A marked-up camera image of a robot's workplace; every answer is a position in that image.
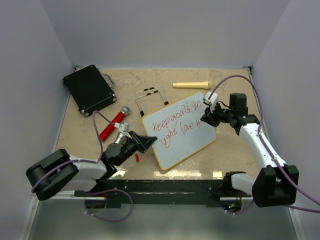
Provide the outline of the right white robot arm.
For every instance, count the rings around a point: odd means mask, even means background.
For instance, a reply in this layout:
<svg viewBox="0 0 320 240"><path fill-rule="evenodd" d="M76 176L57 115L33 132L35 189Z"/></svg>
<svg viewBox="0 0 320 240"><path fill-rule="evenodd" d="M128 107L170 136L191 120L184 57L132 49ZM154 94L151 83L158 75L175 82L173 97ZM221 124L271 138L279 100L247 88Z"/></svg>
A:
<svg viewBox="0 0 320 240"><path fill-rule="evenodd" d="M202 100L206 108L200 120L213 127L220 123L230 125L248 145L260 171L257 177L243 171L228 172L217 190L230 197L239 191L246 193L260 208L294 204L299 171L276 153L261 130L258 118L248 113L247 96L232 93L229 105L218 98L218 94L211 91L205 94Z"/></svg>

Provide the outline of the red marker cap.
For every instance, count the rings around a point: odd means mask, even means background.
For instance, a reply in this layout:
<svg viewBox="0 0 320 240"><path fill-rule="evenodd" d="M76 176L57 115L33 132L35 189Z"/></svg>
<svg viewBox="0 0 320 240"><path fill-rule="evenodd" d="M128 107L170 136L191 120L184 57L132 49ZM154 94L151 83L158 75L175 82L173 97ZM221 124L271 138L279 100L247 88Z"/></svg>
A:
<svg viewBox="0 0 320 240"><path fill-rule="evenodd" d="M139 158L139 155L138 155L138 154L135 154L135 160L136 160L137 163L140 162L140 158Z"/></svg>

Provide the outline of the yellow framed whiteboard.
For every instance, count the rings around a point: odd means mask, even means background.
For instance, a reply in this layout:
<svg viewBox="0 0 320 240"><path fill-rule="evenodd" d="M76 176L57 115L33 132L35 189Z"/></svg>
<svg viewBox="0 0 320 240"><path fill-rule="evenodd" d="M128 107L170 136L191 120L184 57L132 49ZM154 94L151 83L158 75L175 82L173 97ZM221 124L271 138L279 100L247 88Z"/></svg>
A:
<svg viewBox="0 0 320 240"><path fill-rule="evenodd" d="M203 97L197 91L142 117L147 135L157 137L152 150L161 170L169 170L216 141L215 128L201 121L206 109Z"/></svg>

